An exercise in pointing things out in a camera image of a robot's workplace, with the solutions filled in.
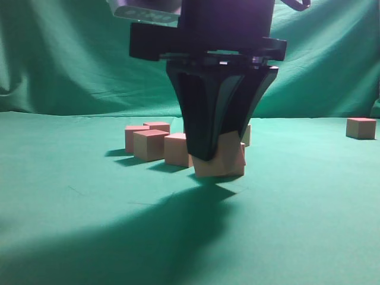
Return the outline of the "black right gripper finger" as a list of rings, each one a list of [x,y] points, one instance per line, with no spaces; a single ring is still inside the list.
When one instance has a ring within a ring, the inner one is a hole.
[[[244,73],[227,107],[221,134],[237,131],[240,137],[244,135],[255,108],[277,74],[277,66],[250,68]]]
[[[242,138],[243,113],[234,115],[232,109],[245,77],[243,68],[168,61],[166,72],[179,102],[190,155],[209,161],[216,154],[219,135],[236,131]]]

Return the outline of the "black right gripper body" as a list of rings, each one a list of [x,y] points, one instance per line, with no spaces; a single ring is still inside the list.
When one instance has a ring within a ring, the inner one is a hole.
[[[274,1],[182,1],[177,21],[131,24],[129,54],[159,61],[218,50],[283,61],[287,42],[270,36]]]

